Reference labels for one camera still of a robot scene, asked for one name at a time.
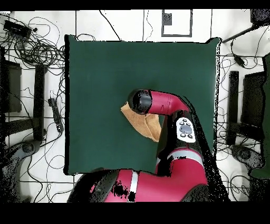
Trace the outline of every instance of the silver band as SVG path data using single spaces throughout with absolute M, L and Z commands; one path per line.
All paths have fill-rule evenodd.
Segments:
M 204 166 L 202 158 L 197 153 L 190 150 L 179 150 L 179 151 L 173 152 L 168 155 L 167 159 L 170 158 L 171 156 L 173 157 L 173 160 L 177 160 L 181 157 L 186 157 L 191 160 L 195 160 L 198 163 L 200 163 L 202 166 Z
M 133 192 L 136 196 L 137 184 L 138 184 L 138 174 L 136 171 L 132 170 L 132 178 L 131 178 L 129 194 L 130 194 L 130 192 Z
M 158 157 L 158 158 L 157 158 L 156 166 L 159 164 L 159 162 L 160 162 L 160 158 Z

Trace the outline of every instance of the green table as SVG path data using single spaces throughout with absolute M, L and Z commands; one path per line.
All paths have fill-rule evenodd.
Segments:
M 157 143 L 141 136 L 120 111 L 138 88 L 186 96 L 212 148 L 217 46 L 218 38 L 200 44 L 91 42 L 66 36 L 70 111 L 64 172 L 99 167 L 154 172 Z

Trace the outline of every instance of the red robot arm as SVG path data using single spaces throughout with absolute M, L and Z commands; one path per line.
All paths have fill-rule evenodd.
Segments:
M 134 90 L 128 103 L 139 114 L 166 116 L 158 144 L 156 173 L 122 169 L 101 171 L 99 177 L 98 172 L 86 174 L 68 202 L 207 201 L 203 157 L 188 105 L 176 95 L 153 90 Z

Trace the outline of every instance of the tan cloth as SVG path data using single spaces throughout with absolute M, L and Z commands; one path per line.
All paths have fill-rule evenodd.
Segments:
M 137 114 L 130 109 L 128 102 L 121 107 L 121 111 L 137 132 L 154 142 L 159 141 L 161 127 L 157 114 Z

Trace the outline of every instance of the floor tile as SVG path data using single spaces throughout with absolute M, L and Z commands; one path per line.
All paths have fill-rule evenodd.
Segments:
M 117 35 L 123 41 L 142 41 L 143 10 L 101 10 L 109 20 Z M 97 41 L 119 40 L 110 24 L 98 10 L 77 11 L 77 36 L 91 34 Z M 79 40 L 92 40 L 90 36 L 80 36 Z

